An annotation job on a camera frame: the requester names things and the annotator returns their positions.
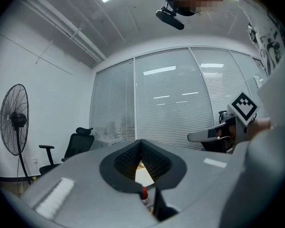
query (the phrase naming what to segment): fan pole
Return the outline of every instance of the fan pole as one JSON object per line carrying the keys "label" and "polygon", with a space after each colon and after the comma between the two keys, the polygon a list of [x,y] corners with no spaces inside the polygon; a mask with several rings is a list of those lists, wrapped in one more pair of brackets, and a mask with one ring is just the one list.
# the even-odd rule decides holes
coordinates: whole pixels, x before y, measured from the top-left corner
{"label": "fan pole", "polygon": [[20,139],[19,139],[19,128],[18,128],[18,127],[15,127],[15,128],[16,128],[18,152],[19,152],[19,157],[20,157],[22,169],[23,169],[24,175],[25,175],[25,177],[27,178],[28,183],[29,183],[29,185],[30,185],[31,183],[30,183],[30,180],[29,180],[29,176],[28,176],[28,174],[27,174],[27,171],[26,171],[26,169],[25,169],[24,162],[23,162],[23,159],[22,159],[22,153],[21,153],[21,148],[20,148]]}

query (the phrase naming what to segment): standing fan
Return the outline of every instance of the standing fan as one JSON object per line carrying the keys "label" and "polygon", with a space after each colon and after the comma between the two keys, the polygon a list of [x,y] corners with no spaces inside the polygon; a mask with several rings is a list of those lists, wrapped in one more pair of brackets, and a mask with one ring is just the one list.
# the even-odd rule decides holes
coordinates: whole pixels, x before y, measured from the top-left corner
{"label": "standing fan", "polygon": [[29,131],[29,101],[23,85],[14,85],[5,95],[0,110],[0,131],[5,147],[13,155],[19,155],[24,174],[30,184],[22,159],[22,151]]}

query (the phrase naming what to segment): ceiling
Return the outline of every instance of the ceiling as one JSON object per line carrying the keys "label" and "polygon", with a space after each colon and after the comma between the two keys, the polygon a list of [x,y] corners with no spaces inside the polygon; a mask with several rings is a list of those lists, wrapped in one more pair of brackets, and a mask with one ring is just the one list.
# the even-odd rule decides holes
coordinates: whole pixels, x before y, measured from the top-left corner
{"label": "ceiling", "polygon": [[185,29],[164,24],[155,12],[165,5],[164,0],[47,0],[66,16],[108,57],[119,45],[143,42],[166,35],[213,34],[250,43],[247,36],[248,20],[238,1],[224,0],[210,12],[200,16],[177,18]]}

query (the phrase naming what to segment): chair armrest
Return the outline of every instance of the chair armrest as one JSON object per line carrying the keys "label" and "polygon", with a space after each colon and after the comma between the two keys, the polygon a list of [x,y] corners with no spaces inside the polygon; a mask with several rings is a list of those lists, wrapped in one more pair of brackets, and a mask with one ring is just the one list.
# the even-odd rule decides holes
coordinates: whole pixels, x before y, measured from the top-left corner
{"label": "chair armrest", "polygon": [[70,157],[62,158],[61,161],[65,162],[67,159],[70,159]]}
{"label": "chair armrest", "polygon": [[54,149],[55,147],[49,146],[49,145],[39,145],[39,148],[47,150],[48,160],[51,165],[54,165],[52,154],[51,154],[51,149]]}
{"label": "chair armrest", "polygon": [[54,146],[50,146],[50,145],[39,145],[39,148],[41,149],[54,149]]}

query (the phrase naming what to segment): ceiling pipe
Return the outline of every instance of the ceiling pipe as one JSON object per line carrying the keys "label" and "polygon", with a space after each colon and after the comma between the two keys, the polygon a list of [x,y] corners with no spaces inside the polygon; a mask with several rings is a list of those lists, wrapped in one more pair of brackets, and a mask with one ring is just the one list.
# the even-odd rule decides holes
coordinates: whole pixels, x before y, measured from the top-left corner
{"label": "ceiling pipe", "polygon": [[136,24],[134,18],[133,18],[133,15],[132,15],[132,13],[131,13],[131,11],[127,5],[125,6],[125,9],[127,10],[128,14],[129,14],[130,20],[131,20],[132,24],[134,25],[136,32],[139,32],[139,29],[137,27],[137,24]]}
{"label": "ceiling pipe", "polygon": [[232,24],[231,24],[231,27],[230,27],[230,29],[229,29],[229,31],[228,31],[227,36],[230,35],[230,32],[231,32],[231,30],[232,30],[234,24],[236,23],[236,20],[237,20],[237,17],[238,17],[238,11],[239,11],[239,8],[238,8],[238,10],[237,10],[237,15],[235,16],[235,18],[234,18],[234,20],[233,20],[233,22],[232,22]]}
{"label": "ceiling pipe", "polygon": [[45,52],[49,49],[49,47],[50,47],[52,44],[53,44],[53,40],[51,40],[51,41],[48,43],[47,47],[44,48],[43,52],[40,54],[40,56],[38,57],[38,59],[37,59],[37,61],[36,61],[35,64],[37,64],[37,62],[39,61],[39,59],[42,57],[43,54],[45,54]]}
{"label": "ceiling pipe", "polygon": [[65,0],[73,9],[74,11],[81,16],[89,25],[91,29],[93,29],[96,34],[103,40],[103,42],[108,46],[109,43],[106,41],[106,39],[103,37],[103,35],[96,29],[96,27],[92,24],[92,22],[89,20],[89,18],[84,15],[84,13],[71,1],[71,0]]}
{"label": "ceiling pipe", "polygon": [[100,4],[96,1],[96,0],[93,0],[97,6],[100,8],[100,10],[106,15],[106,17],[108,18],[108,20],[111,22],[111,24],[113,25],[113,27],[115,28],[115,30],[117,31],[117,33],[120,35],[121,39],[124,41],[125,43],[125,39],[124,37],[122,36],[122,34],[120,33],[119,29],[117,28],[117,26],[113,23],[113,21],[111,20],[111,18],[109,17],[109,15],[106,13],[106,11],[100,6]]}
{"label": "ceiling pipe", "polygon": [[[68,38],[71,38],[71,31],[65,28],[57,19],[55,19],[51,15],[45,15],[46,11],[44,8],[40,7],[37,3],[35,3],[33,0],[19,0],[23,5],[31,9],[33,12],[38,14],[40,17],[42,17],[45,21],[47,21],[49,24],[54,26],[56,29],[58,29],[63,35],[65,35]],[[81,49],[83,49],[89,56],[91,56],[95,61],[101,62],[100,59],[97,59],[97,55],[89,50],[86,46],[82,45],[80,41],[78,41],[76,38],[73,38],[72,41],[77,44]]]}
{"label": "ceiling pipe", "polygon": [[[60,20],[62,20],[69,28],[71,28],[73,30],[73,32],[78,30],[78,28],[71,21],[69,21],[62,13],[60,13],[56,8],[54,8],[52,6],[52,4],[50,4],[48,1],[46,1],[46,0],[37,0],[37,1],[40,2],[43,6],[45,6],[48,10],[50,10],[53,14],[55,14]],[[106,59],[106,56],[81,31],[79,31],[77,35],[87,45],[89,45],[103,60]]]}

